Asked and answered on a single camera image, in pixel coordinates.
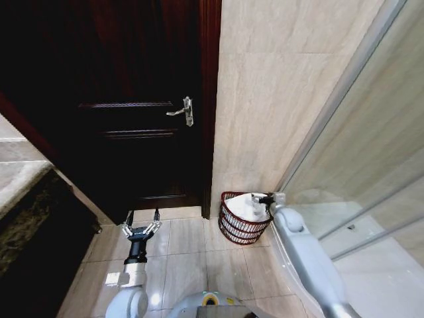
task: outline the door handle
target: door handle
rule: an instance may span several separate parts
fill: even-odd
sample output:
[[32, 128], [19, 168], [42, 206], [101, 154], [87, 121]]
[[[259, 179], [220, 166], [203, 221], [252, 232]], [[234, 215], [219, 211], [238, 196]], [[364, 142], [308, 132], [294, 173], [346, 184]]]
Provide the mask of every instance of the door handle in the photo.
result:
[[179, 111], [168, 111], [166, 114], [168, 116], [176, 116], [182, 113], [185, 113], [185, 123], [188, 127], [193, 126], [194, 119], [193, 119], [193, 104], [192, 99], [190, 97], [186, 97], [183, 99], [184, 107], [181, 108]]

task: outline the glass shower door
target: glass shower door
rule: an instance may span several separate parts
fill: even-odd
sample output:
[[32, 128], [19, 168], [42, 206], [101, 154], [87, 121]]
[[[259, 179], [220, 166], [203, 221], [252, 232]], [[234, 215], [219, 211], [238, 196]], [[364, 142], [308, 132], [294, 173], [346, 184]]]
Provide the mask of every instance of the glass shower door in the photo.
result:
[[423, 30], [407, 1], [283, 189], [363, 318], [424, 312]]

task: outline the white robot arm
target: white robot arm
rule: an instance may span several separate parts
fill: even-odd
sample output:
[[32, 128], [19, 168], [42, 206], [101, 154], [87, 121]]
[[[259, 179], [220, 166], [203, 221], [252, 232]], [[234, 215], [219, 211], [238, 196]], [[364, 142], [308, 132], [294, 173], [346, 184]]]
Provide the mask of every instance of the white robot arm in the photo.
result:
[[154, 221], [147, 227], [133, 229], [133, 217], [134, 211], [131, 211], [123, 225], [123, 232], [131, 241], [129, 256], [124, 261], [124, 272], [110, 273], [106, 279], [108, 286], [121, 288], [109, 304], [106, 318], [142, 318], [147, 311], [147, 275], [144, 270], [147, 263], [146, 243], [160, 228], [161, 222], [157, 208]]

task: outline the countertop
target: countertop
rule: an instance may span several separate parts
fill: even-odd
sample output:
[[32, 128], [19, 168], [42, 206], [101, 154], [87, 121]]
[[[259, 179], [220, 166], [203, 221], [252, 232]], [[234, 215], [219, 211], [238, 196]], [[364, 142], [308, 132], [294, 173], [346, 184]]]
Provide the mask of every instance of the countertop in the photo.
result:
[[0, 219], [2, 219], [50, 169], [48, 161], [0, 162]]

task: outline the door frame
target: door frame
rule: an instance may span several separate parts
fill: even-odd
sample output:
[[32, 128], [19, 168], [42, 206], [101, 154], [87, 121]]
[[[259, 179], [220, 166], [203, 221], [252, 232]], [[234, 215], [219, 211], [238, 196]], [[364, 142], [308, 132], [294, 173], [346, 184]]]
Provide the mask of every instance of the door frame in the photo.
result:
[[[208, 219], [211, 214], [211, 189], [213, 147], [215, 143], [215, 111], [217, 108], [219, 37], [221, 34], [222, 0], [199, 1], [199, 45], [201, 52], [201, 214]], [[61, 170], [88, 198], [96, 203], [95, 197], [87, 191], [72, 163], [61, 156], [48, 140], [17, 110], [0, 92], [0, 112], [12, 123], [51, 163]]]

